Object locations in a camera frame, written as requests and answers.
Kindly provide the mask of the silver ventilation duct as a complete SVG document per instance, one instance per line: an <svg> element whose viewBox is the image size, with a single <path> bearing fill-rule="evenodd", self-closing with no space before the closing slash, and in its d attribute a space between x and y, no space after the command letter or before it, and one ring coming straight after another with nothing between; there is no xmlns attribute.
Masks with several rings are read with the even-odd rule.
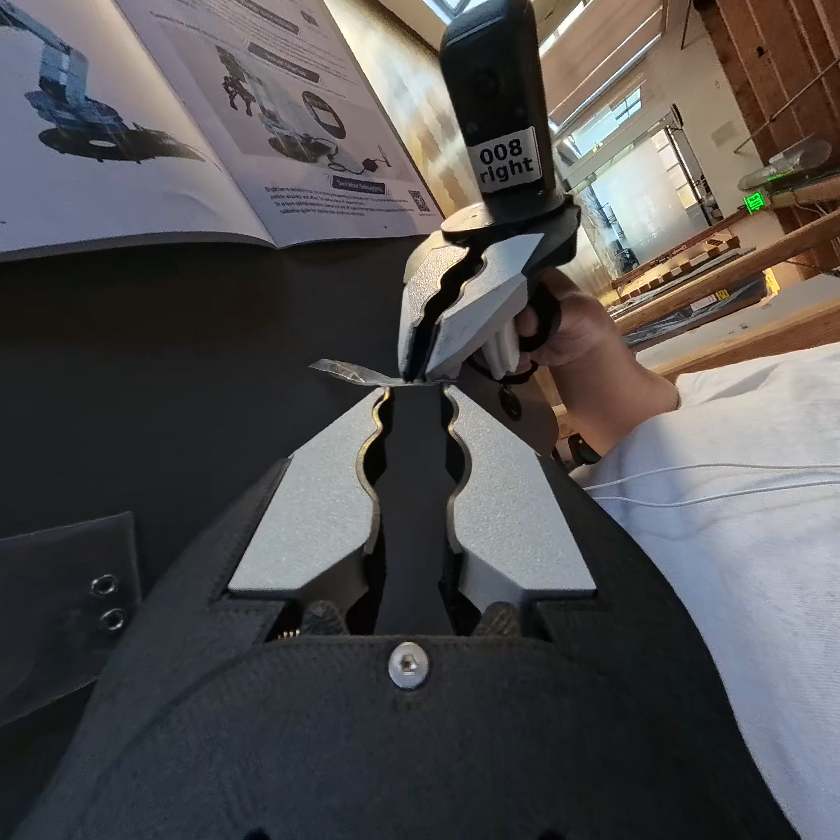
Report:
<svg viewBox="0 0 840 840"><path fill-rule="evenodd" d="M828 162L832 153L833 145L821 135L813 133L777 153L765 166L745 175L738 182L738 189L743 193L755 191L785 177L819 170Z"/></svg>

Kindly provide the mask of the person in white shirt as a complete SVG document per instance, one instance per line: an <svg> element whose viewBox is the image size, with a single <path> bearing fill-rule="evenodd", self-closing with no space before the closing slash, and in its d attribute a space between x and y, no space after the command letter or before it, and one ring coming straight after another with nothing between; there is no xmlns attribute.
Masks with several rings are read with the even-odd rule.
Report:
<svg viewBox="0 0 840 840"><path fill-rule="evenodd" d="M838 838L838 343L676 387L674 412L572 477L683 602L793 828Z"/></svg>

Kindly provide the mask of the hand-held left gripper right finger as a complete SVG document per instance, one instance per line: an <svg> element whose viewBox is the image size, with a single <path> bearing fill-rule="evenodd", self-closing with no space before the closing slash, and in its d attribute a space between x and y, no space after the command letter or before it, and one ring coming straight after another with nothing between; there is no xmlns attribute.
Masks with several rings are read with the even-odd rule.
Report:
<svg viewBox="0 0 840 840"><path fill-rule="evenodd" d="M542 602L591 599L596 585L537 452L455 385L442 391L448 553L438 588L458 635L495 604L529 620Z"/></svg>

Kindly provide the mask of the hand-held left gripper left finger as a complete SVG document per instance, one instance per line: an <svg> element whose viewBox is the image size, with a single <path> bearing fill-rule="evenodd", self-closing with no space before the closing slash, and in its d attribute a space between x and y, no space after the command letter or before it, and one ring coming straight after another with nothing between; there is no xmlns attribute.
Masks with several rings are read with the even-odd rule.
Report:
<svg viewBox="0 0 840 840"><path fill-rule="evenodd" d="M234 598L327 601L352 634L372 634L386 567L376 484L386 467L393 389L374 389L300 446L233 572Z"/></svg>

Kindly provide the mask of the dark work desk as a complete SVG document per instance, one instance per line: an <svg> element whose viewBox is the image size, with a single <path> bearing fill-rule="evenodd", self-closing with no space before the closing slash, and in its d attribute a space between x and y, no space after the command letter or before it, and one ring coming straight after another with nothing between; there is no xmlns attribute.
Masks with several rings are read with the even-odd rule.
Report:
<svg viewBox="0 0 840 840"><path fill-rule="evenodd" d="M396 373L421 238L163 245L2 266L2 537L129 511L144 592L269 467Z"/></svg>

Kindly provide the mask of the printed instruction manual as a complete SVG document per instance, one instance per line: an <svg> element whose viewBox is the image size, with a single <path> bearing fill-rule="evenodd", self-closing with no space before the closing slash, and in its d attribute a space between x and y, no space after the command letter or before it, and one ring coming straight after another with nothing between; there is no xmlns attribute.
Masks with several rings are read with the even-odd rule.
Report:
<svg viewBox="0 0 840 840"><path fill-rule="evenodd" d="M324 2L2 1L1 256L433 233Z"/></svg>

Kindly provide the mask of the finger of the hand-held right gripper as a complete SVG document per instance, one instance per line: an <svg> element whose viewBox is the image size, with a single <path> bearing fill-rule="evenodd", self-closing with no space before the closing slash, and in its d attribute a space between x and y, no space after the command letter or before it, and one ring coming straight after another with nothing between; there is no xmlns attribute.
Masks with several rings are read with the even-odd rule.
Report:
<svg viewBox="0 0 840 840"><path fill-rule="evenodd" d="M464 287L483 270L475 246L427 238L406 262L396 360L407 384L455 382L486 328L486 301Z"/></svg>
<svg viewBox="0 0 840 840"><path fill-rule="evenodd" d="M525 265L544 234L520 234L488 247L478 274L462 286L456 301L438 317L423 370L428 382L453 379L462 363L480 351L496 381L519 365L513 319L529 301Z"/></svg>

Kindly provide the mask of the person's right hand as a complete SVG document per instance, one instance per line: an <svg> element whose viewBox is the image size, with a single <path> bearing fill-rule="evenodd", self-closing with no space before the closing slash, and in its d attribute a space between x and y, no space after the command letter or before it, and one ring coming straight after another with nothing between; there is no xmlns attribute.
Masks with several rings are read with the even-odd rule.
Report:
<svg viewBox="0 0 840 840"><path fill-rule="evenodd" d="M544 270L539 281L560 305L560 326L536 350L520 351L515 372L525 372L532 362L550 368L570 409L605 405L624 395L637 369L603 305L558 269Z"/></svg>

